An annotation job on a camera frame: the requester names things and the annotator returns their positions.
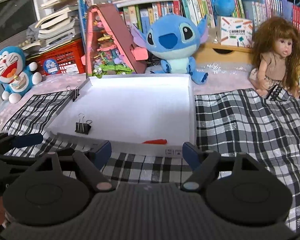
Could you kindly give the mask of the red plastic piece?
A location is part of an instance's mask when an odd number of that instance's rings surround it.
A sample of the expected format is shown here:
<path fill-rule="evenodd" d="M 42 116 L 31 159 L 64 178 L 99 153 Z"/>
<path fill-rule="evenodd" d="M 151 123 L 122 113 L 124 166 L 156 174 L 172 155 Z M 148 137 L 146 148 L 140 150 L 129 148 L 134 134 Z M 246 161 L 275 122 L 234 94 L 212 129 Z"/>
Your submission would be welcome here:
<path fill-rule="evenodd" d="M 144 141 L 143 144 L 166 145 L 167 140 L 166 139 L 147 140 L 147 141 Z"/>

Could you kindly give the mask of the black binder clip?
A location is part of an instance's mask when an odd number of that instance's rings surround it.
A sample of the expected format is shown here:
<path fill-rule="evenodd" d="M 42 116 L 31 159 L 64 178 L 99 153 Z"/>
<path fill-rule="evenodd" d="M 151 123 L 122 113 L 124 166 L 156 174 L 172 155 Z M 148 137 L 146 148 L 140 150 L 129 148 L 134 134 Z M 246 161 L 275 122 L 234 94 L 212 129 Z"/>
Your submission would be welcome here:
<path fill-rule="evenodd" d="M 84 120 L 85 115 L 83 113 L 79 113 L 79 120 L 75 123 L 75 132 L 79 134 L 88 135 L 91 130 L 92 120 Z"/>

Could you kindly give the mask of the white shallow cardboard box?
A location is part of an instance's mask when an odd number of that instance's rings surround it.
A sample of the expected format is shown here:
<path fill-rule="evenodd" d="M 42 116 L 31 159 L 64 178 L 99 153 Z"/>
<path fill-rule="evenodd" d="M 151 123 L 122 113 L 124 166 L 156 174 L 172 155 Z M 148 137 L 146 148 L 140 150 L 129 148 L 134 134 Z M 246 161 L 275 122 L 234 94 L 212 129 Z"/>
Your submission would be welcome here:
<path fill-rule="evenodd" d="M 79 113 L 93 121 L 88 135 L 75 132 Z M 180 158 L 183 143 L 196 141 L 192 80 L 187 74 L 89 77 L 76 101 L 66 100 L 45 130 L 82 146 L 108 140 L 115 153 Z M 154 139 L 167 144 L 143 144 Z"/>

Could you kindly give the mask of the binder clip on box edge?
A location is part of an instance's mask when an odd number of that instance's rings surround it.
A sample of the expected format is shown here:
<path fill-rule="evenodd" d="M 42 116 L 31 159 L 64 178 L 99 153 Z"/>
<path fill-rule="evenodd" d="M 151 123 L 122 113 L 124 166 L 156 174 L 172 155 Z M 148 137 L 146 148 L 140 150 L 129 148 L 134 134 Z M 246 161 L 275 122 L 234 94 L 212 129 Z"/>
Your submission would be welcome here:
<path fill-rule="evenodd" d="M 76 99 L 79 97 L 79 87 L 71 88 L 70 86 L 66 87 L 66 90 L 69 92 L 70 98 L 72 101 L 75 102 Z"/>

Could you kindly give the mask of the Doraemon plush toy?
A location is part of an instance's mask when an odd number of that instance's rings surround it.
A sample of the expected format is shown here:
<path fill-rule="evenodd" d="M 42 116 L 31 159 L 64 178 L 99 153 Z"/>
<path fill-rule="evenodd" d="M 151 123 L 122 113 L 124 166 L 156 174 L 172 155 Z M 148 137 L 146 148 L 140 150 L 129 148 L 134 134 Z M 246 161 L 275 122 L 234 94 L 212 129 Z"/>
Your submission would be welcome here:
<path fill-rule="evenodd" d="M 42 74 L 37 72 L 38 64 L 26 64 L 23 50 L 8 46 L 0 51 L 0 83 L 5 85 L 1 97 L 11 104 L 18 103 L 34 86 L 42 82 Z"/>

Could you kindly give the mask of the black white plaid cloth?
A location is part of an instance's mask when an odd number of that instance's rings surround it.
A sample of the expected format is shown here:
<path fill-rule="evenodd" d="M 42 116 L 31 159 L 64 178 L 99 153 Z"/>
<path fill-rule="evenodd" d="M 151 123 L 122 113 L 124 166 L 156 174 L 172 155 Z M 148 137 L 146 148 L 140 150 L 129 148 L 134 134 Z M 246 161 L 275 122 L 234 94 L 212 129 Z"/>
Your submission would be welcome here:
<path fill-rule="evenodd" d="M 42 133 L 43 143 L 23 150 L 11 150 L 15 157 L 36 157 L 50 150 L 71 147 L 86 150 L 74 142 L 50 137 L 44 128 L 66 100 L 66 92 L 34 95 L 2 129 L 13 135 Z M 222 156 L 238 152 L 251 155 L 288 186 L 293 204 L 286 224 L 300 232 L 300 99 L 275 88 L 267 99 L 252 89 L 212 95 L 196 95 L 197 141 L 201 150 L 214 150 Z M 130 183 L 184 182 L 191 174 L 186 161 L 113 153 L 102 173 L 114 185 Z"/>

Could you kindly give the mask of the red plastic crate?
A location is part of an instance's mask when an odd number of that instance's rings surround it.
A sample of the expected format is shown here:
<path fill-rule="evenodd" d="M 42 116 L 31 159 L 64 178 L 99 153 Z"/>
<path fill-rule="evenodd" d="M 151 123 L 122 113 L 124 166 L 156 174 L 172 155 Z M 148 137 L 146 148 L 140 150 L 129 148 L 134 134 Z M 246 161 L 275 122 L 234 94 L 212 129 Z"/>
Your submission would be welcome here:
<path fill-rule="evenodd" d="M 43 76 L 56 74 L 83 74 L 85 65 L 82 57 L 85 55 L 82 39 L 58 46 L 37 56 L 28 56 L 27 63 L 35 62 L 37 71 Z"/>

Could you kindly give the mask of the wooden drawer box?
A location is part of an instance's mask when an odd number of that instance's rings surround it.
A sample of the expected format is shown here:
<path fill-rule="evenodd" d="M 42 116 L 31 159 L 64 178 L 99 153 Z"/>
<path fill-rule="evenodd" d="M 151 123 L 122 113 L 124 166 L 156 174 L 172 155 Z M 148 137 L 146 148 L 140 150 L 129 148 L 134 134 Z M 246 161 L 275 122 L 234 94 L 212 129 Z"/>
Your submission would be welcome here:
<path fill-rule="evenodd" d="M 207 42 L 200 45 L 193 57 L 198 64 L 213 62 L 252 64 L 253 51 L 250 48 L 225 46 L 219 43 Z"/>

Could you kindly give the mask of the pink triangular house model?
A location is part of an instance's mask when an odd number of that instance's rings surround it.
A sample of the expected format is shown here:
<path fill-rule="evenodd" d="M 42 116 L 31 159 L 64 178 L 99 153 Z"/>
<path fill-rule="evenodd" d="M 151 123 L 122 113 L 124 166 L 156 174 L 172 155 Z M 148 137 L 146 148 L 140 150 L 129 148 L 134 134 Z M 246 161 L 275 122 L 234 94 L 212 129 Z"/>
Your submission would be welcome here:
<path fill-rule="evenodd" d="M 148 51 L 133 41 L 115 5 L 92 5 L 87 13 L 86 76 L 143 74 Z"/>

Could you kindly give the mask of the Stitch plush toy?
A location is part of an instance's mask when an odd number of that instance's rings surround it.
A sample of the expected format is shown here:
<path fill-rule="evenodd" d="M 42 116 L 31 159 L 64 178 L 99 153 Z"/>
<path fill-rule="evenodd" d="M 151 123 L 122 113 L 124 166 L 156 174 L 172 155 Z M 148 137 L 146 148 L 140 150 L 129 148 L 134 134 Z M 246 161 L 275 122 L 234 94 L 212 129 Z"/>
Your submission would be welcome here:
<path fill-rule="evenodd" d="M 198 24 L 176 14 L 165 15 L 156 20 L 146 34 L 134 25 L 130 29 L 134 43 L 146 48 L 160 59 L 161 71 L 156 73 L 189 74 L 198 85 L 207 82 L 208 73 L 196 70 L 193 54 L 204 44 L 209 35 L 207 17 Z"/>

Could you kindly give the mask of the stack of books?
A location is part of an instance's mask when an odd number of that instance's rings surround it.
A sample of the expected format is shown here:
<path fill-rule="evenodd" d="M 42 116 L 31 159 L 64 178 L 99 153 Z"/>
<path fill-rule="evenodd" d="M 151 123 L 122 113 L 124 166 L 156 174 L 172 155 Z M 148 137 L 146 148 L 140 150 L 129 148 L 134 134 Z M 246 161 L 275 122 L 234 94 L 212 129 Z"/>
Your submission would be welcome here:
<path fill-rule="evenodd" d="M 40 7 L 51 13 L 28 27 L 26 40 L 18 44 L 23 51 L 44 51 L 78 33 L 75 29 L 79 16 L 77 0 L 47 0 Z"/>

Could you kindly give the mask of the white pencil box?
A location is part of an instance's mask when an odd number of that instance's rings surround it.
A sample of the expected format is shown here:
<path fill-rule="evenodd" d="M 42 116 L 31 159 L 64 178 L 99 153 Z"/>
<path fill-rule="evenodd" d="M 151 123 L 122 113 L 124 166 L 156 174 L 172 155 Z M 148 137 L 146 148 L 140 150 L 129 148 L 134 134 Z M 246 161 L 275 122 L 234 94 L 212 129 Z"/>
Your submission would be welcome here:
<path fill-rule="evenodd" d="M 245 18 L 217 17 L 217 38 L 223 46 L 252 47 L 253 21 Z"/>

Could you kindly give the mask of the long-haired doll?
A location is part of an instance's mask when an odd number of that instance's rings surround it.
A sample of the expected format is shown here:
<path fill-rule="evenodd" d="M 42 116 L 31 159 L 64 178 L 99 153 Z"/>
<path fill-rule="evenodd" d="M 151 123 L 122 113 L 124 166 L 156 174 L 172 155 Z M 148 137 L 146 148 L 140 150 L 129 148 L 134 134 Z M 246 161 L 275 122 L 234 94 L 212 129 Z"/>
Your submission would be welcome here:
<path fill-rule="evenodd" d="M 300 95 L 300 34 L 287 20 L 272 17 L 253 35 L 253 66 L 249 80 L 259 96 L 280 85 Z"/>

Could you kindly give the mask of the blue white plush toy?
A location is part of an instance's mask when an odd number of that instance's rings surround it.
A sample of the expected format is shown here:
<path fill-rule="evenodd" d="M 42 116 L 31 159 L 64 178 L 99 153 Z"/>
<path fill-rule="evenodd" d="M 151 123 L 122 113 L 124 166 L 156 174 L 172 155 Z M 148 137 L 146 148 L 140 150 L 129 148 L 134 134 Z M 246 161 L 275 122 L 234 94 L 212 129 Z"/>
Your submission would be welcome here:
<path fill-rule="evenodd" d="M 234 0 L 215 0 L 215 12 L 218 16 L 231 17 L 234 10 Z"/>

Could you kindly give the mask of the row of upright books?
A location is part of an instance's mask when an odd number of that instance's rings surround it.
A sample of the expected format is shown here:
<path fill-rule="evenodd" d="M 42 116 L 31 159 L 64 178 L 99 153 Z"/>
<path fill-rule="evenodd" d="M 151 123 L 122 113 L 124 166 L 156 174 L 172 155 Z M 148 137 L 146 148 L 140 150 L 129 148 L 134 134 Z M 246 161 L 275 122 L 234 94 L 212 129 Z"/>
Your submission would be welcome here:
<path fill-rule="evenodd" d="M 300 2 L 289 0 L 79 0 L 81 11 L 91 5 L 113 3 L 126 25 L 146 32 L 168 14 L 183 15 L 194 23 L 207 17 L 210 28 L 220 27 L 221 44 L 249 47 L 251 35 L 272 17 L 290 22 L 300 33 Z"/>

